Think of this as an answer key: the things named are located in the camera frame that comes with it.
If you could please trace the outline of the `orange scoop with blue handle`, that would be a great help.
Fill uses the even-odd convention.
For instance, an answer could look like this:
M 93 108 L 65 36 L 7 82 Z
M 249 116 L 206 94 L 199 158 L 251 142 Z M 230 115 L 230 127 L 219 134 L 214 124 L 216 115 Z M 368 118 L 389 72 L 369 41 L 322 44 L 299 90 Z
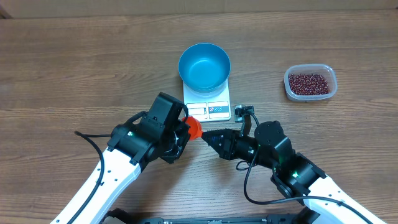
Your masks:
M 195 119 L 193 116 L 182 119 L 187 125 L 189 125 L 188 134 L 190 135 L 190 140 L 196 140 L 202 137 L 203 131 L 201 127 L 201 122 Z

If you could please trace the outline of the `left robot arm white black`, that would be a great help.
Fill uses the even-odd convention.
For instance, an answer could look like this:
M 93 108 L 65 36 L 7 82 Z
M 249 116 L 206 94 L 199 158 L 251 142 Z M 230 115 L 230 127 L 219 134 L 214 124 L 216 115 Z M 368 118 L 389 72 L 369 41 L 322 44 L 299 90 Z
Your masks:
M 109 134 L 105 150 L 94 142 L 94 135 L 76 132 L 99 155 L 99 163 L 54 223 L 100 223 L 114 201 L 135 181 L 146 166 L 161 158 L 169 164 L 183 152 L 190 134 L 180 112 L 185 105 L 169 109 L 152 107 L 116 126 Z

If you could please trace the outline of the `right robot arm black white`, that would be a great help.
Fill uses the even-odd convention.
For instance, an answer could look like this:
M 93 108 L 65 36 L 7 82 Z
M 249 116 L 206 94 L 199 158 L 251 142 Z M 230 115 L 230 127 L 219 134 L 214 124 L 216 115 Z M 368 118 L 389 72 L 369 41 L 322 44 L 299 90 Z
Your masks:
M 305 207 L 297 223 L 382 223 L 296 152 L 278 121 L 261 123 L 253 137 L 233 129 L 207 131 L 201 137 L 222 159 L 241 159 L 251 167 L 271 169 L 271 181 L 284 196 L 280 202 L 298 201 Z

